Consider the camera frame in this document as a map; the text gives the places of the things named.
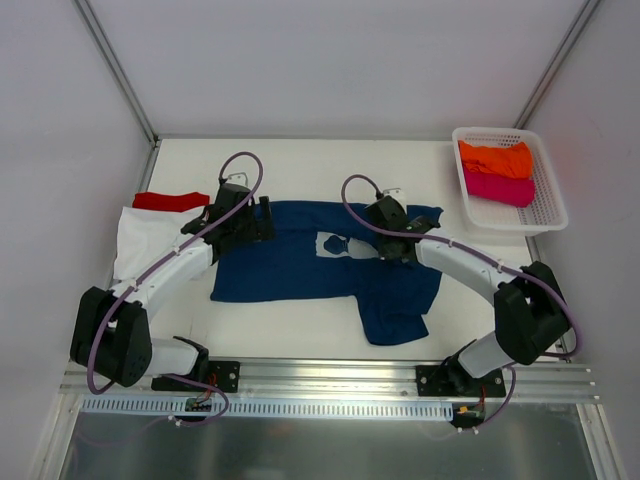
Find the navy blue t shirt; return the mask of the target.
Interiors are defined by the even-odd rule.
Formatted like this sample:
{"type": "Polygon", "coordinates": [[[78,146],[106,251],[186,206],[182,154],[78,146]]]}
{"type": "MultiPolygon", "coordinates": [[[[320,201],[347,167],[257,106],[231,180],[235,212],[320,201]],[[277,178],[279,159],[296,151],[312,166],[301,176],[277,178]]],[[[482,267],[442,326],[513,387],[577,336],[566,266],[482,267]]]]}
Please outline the navy blue t shirt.
{"type": "Polygon", "coordinates": [[[352,296],[367,341],[395,346],[428,336],[424,315],[438,294],[437,270],[382,260],[374,232],[353,219],[364,205],[278,201],[275,237],[223,256],[211,300],[259,303],[352,296]]]}

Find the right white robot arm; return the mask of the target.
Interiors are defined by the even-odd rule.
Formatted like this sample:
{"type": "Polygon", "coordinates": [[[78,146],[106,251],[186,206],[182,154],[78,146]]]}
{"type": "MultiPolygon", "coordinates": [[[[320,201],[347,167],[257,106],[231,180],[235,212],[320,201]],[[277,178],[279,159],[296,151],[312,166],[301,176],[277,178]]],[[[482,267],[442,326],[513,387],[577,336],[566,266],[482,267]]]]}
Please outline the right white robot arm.
{"type": "Polygon", "coordinates": [[[530,365],[571,328],[556,278],[536,261],[516,268],[463,242],[431,231],[426,216],[411,219],[399,201],[378,194],[365,207],[378,234],[379,256],[437,270],[475,291],[494,309],[494,329],[447,357],[421,387],[428,396],[475,396],[483,380],[506,366],[530,365]]]}

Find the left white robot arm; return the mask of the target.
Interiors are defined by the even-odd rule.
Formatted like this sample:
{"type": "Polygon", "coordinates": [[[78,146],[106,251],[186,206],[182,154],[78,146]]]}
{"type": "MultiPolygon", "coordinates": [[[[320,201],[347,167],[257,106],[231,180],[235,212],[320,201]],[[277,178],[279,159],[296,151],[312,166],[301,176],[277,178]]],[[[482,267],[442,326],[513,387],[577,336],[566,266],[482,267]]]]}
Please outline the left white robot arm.
{"type": "Polygon", "coordinates": [[[188,390],[203,387],[209,377],[207,348],[180,336],[154,339],[150,322],[180,286],[223,256],[274,237],[269,198],[222,182],[214,202],[187,222],[177,242],[145,270],[107,290],[85,291],[70,358],[86,368],[89,390],[105,391],[96,385],[96,375],[122,387],[131,387],[146,375],[167,377],[188,390]]]}

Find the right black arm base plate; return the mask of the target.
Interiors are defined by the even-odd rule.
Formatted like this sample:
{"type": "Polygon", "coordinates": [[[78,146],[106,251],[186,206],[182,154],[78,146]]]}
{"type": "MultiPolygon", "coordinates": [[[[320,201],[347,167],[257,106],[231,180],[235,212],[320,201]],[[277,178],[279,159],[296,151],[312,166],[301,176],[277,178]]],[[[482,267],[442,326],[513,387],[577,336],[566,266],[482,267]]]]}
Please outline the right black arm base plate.
{"type": "Polygon", "coordinates": [[[499,369],[479,378],[470,376],[460,367],[417,365],[416,388],[420,397],[481,397],[504,398],[505,381],[499,369]]]}

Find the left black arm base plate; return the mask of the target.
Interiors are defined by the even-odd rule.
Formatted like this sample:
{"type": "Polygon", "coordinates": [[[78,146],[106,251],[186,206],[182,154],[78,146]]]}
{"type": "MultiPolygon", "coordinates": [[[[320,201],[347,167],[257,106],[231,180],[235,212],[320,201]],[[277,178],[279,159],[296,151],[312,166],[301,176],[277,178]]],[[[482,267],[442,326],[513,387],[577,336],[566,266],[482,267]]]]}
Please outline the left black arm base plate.
{"type": "MultiPolygon", "coordinates": [[[[241,364],[237,361],[202,360],[186,375],[191,381],[212,385],[224,393],[236,393],[240,380],[241,364]]],[[[151,381],[151,390],[158,392],[203,392],[204,389],[190,383],[160,376],[151,381]]]]}

